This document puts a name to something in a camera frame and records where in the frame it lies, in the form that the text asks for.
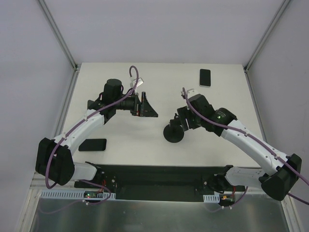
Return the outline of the black round phone stand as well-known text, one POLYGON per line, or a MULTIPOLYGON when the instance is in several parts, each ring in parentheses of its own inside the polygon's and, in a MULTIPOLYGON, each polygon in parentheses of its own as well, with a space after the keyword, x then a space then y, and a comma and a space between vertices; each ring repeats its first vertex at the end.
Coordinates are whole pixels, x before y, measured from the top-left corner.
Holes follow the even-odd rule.
POLYGON ((184 131, 177 113, 175 113, 174 118, 164 127, 163 135, 170 143, 178 143, 184 138, 184 131))

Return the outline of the silver-edged black phone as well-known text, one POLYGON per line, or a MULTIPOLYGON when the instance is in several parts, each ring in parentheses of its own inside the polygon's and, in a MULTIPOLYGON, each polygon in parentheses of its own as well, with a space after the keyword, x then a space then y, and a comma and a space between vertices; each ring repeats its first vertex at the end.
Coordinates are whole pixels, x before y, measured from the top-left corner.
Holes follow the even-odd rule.
POLYGON ((211 71, 208 69, 200 69, 199 71, 199 85, 201 87, 211 86, 211 71))

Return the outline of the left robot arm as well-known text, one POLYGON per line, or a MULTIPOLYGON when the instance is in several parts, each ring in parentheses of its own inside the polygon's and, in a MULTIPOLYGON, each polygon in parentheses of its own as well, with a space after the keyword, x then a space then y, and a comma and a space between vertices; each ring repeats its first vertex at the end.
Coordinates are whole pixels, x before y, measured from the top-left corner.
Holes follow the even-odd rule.
POLYGON ((149 104, 146 93, 136 92, 143 80, 132 79, 131 88, 123 93, 122 82, 109 79, 99 97, 87 103, 87 111, 78 122, 53 139, 43 138, 39 142, 35 171, 45 177, 46 184, 53 181, 61 186, 71 180, 85 180, 91 188, 101 185, 102 176, 93 164, 76 163, 73 154, 87 137, 104 126, 117 112, 129 111, 133 116, 158 117, 149 104))

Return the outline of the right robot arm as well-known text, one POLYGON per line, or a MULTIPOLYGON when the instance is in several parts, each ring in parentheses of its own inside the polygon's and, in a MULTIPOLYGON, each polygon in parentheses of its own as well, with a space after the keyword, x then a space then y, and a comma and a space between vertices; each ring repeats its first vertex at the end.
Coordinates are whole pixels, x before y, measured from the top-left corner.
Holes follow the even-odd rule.
POLYGON ((282 201, 301 177, 302 159, 297 154, 287 155, 257 138, 245 125, 225 108, 214 110, 206 97, 193 89, 182 92, 186 106, 177 113, 183 131, 204 128, 231 142, 253 159, 259 168, 233 165, 207 180, 217 192, 233 186, 260 188, 274 200, 282 201))

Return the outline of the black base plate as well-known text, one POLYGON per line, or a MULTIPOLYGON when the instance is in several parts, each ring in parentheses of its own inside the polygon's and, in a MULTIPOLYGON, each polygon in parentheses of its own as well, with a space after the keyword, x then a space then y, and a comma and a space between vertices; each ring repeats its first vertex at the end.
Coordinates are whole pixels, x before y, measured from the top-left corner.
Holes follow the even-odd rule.
POLYGON ((118 200, 202 202, 205 195, 244 191, 217 175, 227 167, 98 165, 99 173, 88 184, 74 183, 75 188, 93 189, 103 184, 118 200))

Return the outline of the left aluminium frame post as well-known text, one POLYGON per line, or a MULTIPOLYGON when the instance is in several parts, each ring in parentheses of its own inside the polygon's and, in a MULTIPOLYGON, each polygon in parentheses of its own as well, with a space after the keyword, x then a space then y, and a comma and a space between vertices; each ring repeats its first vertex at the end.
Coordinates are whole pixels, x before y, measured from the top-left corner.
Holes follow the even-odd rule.
POLYGON ((36 1, 38 6, 40 7, 51 31, 53 32, 61 50, 63 51, 66 59, 68 60, 69 64, 71 65, 71 67, 76 70, 78 68, 78 63, 75 61, 72 53, 70 52, 70 49, 46 3, 45 0, 37 0, 36 1))

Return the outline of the aluminium frame post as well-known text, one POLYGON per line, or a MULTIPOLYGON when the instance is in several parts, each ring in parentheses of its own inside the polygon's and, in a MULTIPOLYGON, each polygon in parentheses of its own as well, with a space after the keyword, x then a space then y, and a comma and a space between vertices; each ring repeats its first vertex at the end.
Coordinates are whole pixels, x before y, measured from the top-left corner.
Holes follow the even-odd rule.
POLYGON ((261 39, 259 40, 256 48, 254 49, 252 55, 250 56, 248 62, 244 65, 243 69, 244 72, 247 73, 255 60, 257 59, 258 55, 262 51, 263 47, 265 46, 266 42, 270 38, 272 32, 276 28, 277 24, 287 11, 288 7, 292 3, 292 0, 283 0, 282 3, 280 4, 279 8, 275 12, 274 16, 272 17, 272 20, 270 21, 269 25, 267 26, 265 32, 263 33, 261 39))
POLYGON ((53 32, 61 50, 63 51, 66 59, 68 60, 69 64, 71 65, 71 67, 76 70, 78 68, 78 63, 75 61, 72 53, 70 52, 70 49, 46 3, 45 0, 37 0, 36 1, 38 6, 40 7, 51 31, 53 32))

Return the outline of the right aluminium frame post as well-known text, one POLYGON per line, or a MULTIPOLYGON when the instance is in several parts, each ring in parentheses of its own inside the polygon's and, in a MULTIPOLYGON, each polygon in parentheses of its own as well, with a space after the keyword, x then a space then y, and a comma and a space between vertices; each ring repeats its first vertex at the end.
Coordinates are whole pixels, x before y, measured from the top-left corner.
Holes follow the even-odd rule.
POLYGON ((277 24, 287 11, 288 7, 292 3, 292 0, 283 0, 282 3, 280 4, 279 8, 275 12, 274 16, 272 17, 272 20, 270 21, 269 25, 267 26, 265 32, 263 33, 261 39, 259 40, 256 48, 254 49, 252 55, 250 56, 248 62, 244 65, 243 69, 244 72, 247 73, 255 60, 257 59, 258 55, 262 51, 263 47, 265 46, 266 42, 270 38, 272 32, 276 28, 277 24))

